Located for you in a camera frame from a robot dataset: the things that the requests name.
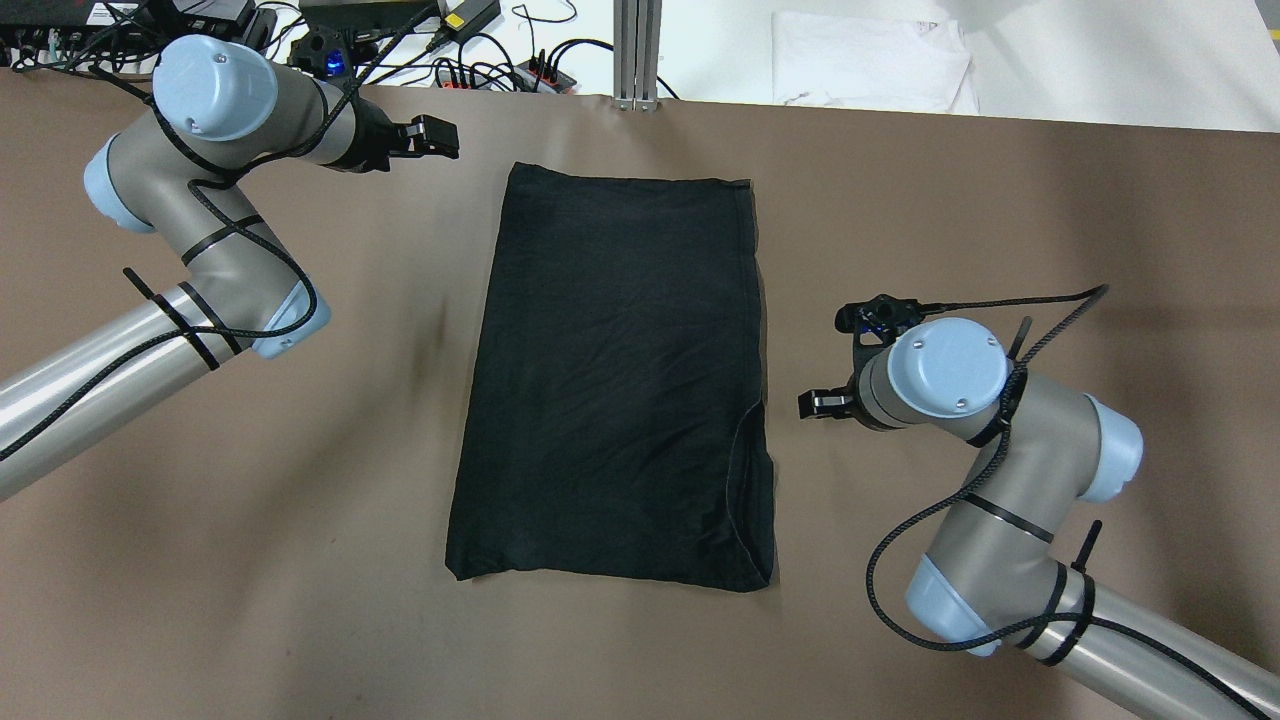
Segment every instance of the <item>silver metal tube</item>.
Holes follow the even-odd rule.
[[[184,291],[173,288],[163,295],[187,323],[210,324],[210,318]],[[174,328],[148,302],[12,378],[0,387],[0,447],[22,437],[127,350]],[[219,363],[230,359],[232,350],[225,342],[215,336],[204,337]],[[0,464],[0,501],[207,372],[205,361],[182,338],[164,342],[125,364]]]
[[[613,101],[622,110],[635,108],[637,0],[613,3]]]
[[[1079,610],[1083,582],[1074,570],[1061,611]],[[1138,630],[1184,655],[1271,717],[1280,717],[1280,678],[1222,650],[1129,600],[1098,585],[1093,615]],[[1074,623],[1053,623],[1028,652],[1044,659],[1052,653]],[[1149,646],[1106,628],[1084,632],[1066,659],[1064,673],[1094,692],[1152,720],[1243,717],[1239,706],[1208,683],[1192,675]]]
[[[662,29],[662,0],[640,0],[636,23],[636,108],[658,108],[658,37]]]

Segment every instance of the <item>light blue joint cap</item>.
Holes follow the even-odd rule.
[[[919,324],[888,350],[888,380],[911,409],[968,418],[1000,397],[1009,359],[996,336],[964,318]]]
[[[292,325],[307,311],[307,288],[298,281],[298,284],[293,286],[289,296],[284,299],[280,307],[271,316],[271,320],[266,323],[262,328],[264,332],[271,332],[279,328],[285,328]],[[301,328],[293,331],[288,334],[275,336],[275,337],[260,337],[253,341],[253,351],[266,357],[268,360],[278,356],[285,350],[293,347],[294,345],[302,342],[311,333],[319,331],[320,328],[329,324],[329,318],[332,313],[329,310],[329,304],[316,293],[316,311],[311,315]]]
[[[279,95],[270,60],[205,35],[170,42],[151,77],[156,108],[169,124],[218,142],[262,127]]]
[[[120,133],[108,138],[106,145],[93,155],[93,159],[84,165],[84,192],[90,202],[97,211],[115,220],[115,224],[133,232],[156,232],[156,229],[141,218],[129,211],[115,192],[115,183],[111,182],[111,172],[106,164],[106,156],[111,150],[111,143]]]
[[[1098,469],[1093,473],[1089,489],[1084,491],[1080,500],[1106,502],[1120,495],[1138,471],[1138,465],[1142,464],[1142,430],[1133,420],[1102,405],[1092,395],[1085,393],[1085,397],[1098,414],[1101,443]]]
[[[991,628],[951,587],[928,555],[920,556],[920,565],[906,589],[906,606],[916,620],[947,642],[972,641],[991,633]],[[988,657],[997,647],[1000,641],[991,641],[966,652]]]

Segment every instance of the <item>power adapter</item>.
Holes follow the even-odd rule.
[[[453,12],[444,15],[440,29],[449,40],[462,45],[492,23],[500,12],[498,0],[463,0]]]

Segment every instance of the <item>black zip tie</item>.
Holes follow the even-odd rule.
[[[1062,644],[1053,651],[1053,655],[1041,660],[1046,667],[1052,667],[1066,660],[1066,656],[1075,648],[1075,643],[1080,642],[1084,630],[1088,630],[1089,625],[1093,624],[1093,601],[1097,598],[1097,588],[1091,575],[1082,574],[1080,577],[1084,578],[1084,607],[1080,609],[1080,619],[1075,621],[1075,626],[1071,628]]]
[[[227,345],[230,346],[232,355],[239,355],[241,352],[244,352],[244,346],[241,345],[239,338],[237,338],[234,334],[229,332],[230,327],[228,327],[227,323],[223,322],[221,316],[219,316],[218,313],[214,311],[214,307],[209,305],[209,302],[206,302],[205,299],[201,297],[198,292],[196,292],[196,288],[192,287],[191,283],[183,281],[178,283],[178,287],[180,287],[182,291],[187,293],[187,297],[189,297],[191,301],[195,302],[197,307],[200,307],[201,313],[209,316],[209,322],[212,323],[215,328],[220,331],[228,331],[219,333],[219,336],[224,341],[227,341]]]
[[[136,272],[133,272],[133,268],[124,268],[123,272],[124,277],[129,278],[129,282],[133,283],[133,287],[142,293],[142,297],[155,302],[156,307],[159,307],[174,325],[178,325],[178,329],[182,332],[182,337],[191,343],[191,347],[197,355],[200,355],[200,359],[205,361],[205,365],[209,365],[209,370],[216,370],[220,366],[218,357],[210,352],[209,346],[205,345],[205,341],[200,340],[196,331],[191,329],[191,324],[188,324],[187,319],[182,316],[182,313],[174,310],[173,305],[170,305],[163,295],[152,292],[147,283]]]
[[[1018,352],[1023,348],[1023,343],[1027,342],[1027,333],[1032,332],[1032,316],[1024,315],[1021,324],[1018,325],[1018,334],[1014,336],[1014,342],[1009,345],[1009,357],[1010,360],[1018,360]]]
[[[1053,592],[1050,593],[1048,602],[1044,605],[1044,611],[1041,612],[1041,615],[1052,615],[1057,610],[1059,601],[1062,600],[1062,591],[1066,589],[1066,566],[1062,565],[1061,562],[1057,562],[1056,565],[1057,565],[1057,579],[1053,580]],[[1027,637],[1018,641],[1018,644],[1015,644],[1014,647],[1016,647],[1018,650],[1029,648],[1030,646],[1036,644],[1036,641],[1039,639],[1039,637],[1044,633],[1047,628],[1048,623],[1037,624],[1034,628],[1032,628],[1029,633],[1027,633]]]
[[[1098,533],[1102,532],[1102,520],[1094,520],[1089,525],[1089,534],[1084,536],[1084,543],[1080,544],[1080,552],[1075,556],[1075,562],[1071,562],[1071,569],[1076,573],[1084,573],[1084,564],[1089,561],[1089,556],[1093,555],[1093,546],[1098,542]]]
[[[1006,383],[1009,384],[1009,404],[996,410],[996,414],[987,423],[986,428],[978,430],[978,434],[965,441],[969,445],[979,448],[986,447],[1000,433],[1012,428],[1014,414],[1018,413],[1018,406],[1023,401],[1023,393],[1027,392],[1027,372],[1018,372],[1015,369],[1010,373]]]
[[[1019,530],[1021,530],[1021,532],[1032,536],[1033,538],[1036,538],[1036,539],[1038,539],[1041,542],[1044,542],[1044,543],[1052,543],[1053,542],[1053,533],[1046,530],[1044,528],[1037,525],[1036,523],[1032,523],[1030,520],[1028,520],[1027,518],[1023,518],[1021,515],[1019,515],[1016,512],[1011,512],[1009,510],[1005,510],[1004,507],[996,505],[995,502],[987,500],[986,497],[982,497],[980,495],[978,495],[975,492],[970,493],[970,495],[966,495],[964,500],[969,505],[973,505],[974,507],[978,507],[979,510],[984,510],[986,512],[988,512],[993,518],[1000,518],[1001,520],[1009,523],[1010,525],[1018,528]]]
[[[237,220],[237,224],[244,228],[251,228],[253,225],[259,225],[265,222],[266,220],[262,219],[262,215],[255,213],[246,218],[241,218],[239,220]],[[191,265],[191,261],[195,260],[201,252],[209,250],[210,247],[218,245],[219,242],[227,240],[233,234],[239,234],[239,228],[237,228],[236,225],[223,225],[216,231],[206,234],[200,242],[192,245],[191,247],[187,249],[186,252],[182,254],[182,264]]]

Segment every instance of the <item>brown table surface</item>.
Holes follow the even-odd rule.
[[[1126,717],[1015,651],[918,650],[872,615],[868,552],[973,450],[796,419],[842,383],[837,307],[890,292],[1106,301],[1036,361],[1146,436],[1079,506],[1069,560],[1280,670],[1280,138],[989,118],[376,90],[454,120],[461,160],[243,181],[334,307],[0,505],[5,717]],[[0,76],[0,377],[170,287],[154,236],[96,214],[84,163],[142,111],[109,86]],[[458,583],[444,536],[513,161],[750,178],[768,315],[780,570],[739,596],[506,573]],[[1044,331],[1066,307],[1036,310]],[[1020,310],[974,313],[1007,342]],[[929,528],[879,578],[890,610]]]

